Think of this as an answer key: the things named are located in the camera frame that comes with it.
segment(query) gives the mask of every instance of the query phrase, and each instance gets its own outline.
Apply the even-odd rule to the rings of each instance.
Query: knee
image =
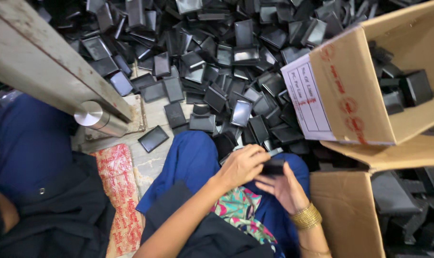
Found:
[[[203,131],[181,132],[174,137],[174,140],[176,139],[182,143],[192,143],[196,145],[196,147],[200,147],[200,145],[214,144],[211,137]]]

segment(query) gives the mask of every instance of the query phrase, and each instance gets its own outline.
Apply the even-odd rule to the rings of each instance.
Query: cardboard box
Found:
[[[384,258],[370,178],[389,169],[434,166],[434,136],[418,135],[397,146],[322,145],[368,165],[367,170],[311,173],[311,201],[323,216],[334,258]]]
[[[367,42],[434,93],[434,0],[364,21],[281,69],[307,139],[397,145],[434,126],[434,99],[388,116]]]

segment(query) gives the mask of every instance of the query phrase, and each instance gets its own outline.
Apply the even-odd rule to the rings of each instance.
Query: leg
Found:
[[[72,163],[73,117],[22,94],[0,112],[0,191],[16,196],[38,191]]]
[[[146,213],[151,204],[177,180],[196,193],[218,170],[217,149],[201,131],[186,131],[174,137],[162,172],[145,192],[136,209]]]
[[[280,153],[273,158],[285,159],[289,163],[295,177],[309,198],[309,171],[306,163],[299,156],[290,153]],[[286,257],[298,257],[300,250],[298,249],[297,230],[290,221],[289,214],[276,197],[258,189],[253,182],[245,186],[255,194],[262,195],[260,206],[255,212],[255,218],[270,230],[281,245]]]

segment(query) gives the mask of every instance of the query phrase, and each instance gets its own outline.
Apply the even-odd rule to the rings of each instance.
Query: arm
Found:
[[[9,232],[19,222],[19,215],[16,207],[7,197],[0,193],[0,215],[4,221],[4,234]]]
[[[133,258],[176,257],[215,202],[227,191],[251,181],[269,159],[270,155],[258,145],[233,152],[217,174],[174,212]]]
[[[289,214],[297,214],[306,209],[310,202],[287,162],[284,163],[283,171],[284,176],[275,178],[256,176],[255,179],[259,182],[256,182],[255,185],[276,196]],[[332,257],[321,225],[307,230],[299,230],[298,239],[300,241],[301,257]]]

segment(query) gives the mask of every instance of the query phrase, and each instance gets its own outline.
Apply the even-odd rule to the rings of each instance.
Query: wooden post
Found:
[[[0,0],[0,81],[72,115],[96,100],[131,121],[128,103],[24,0]]]

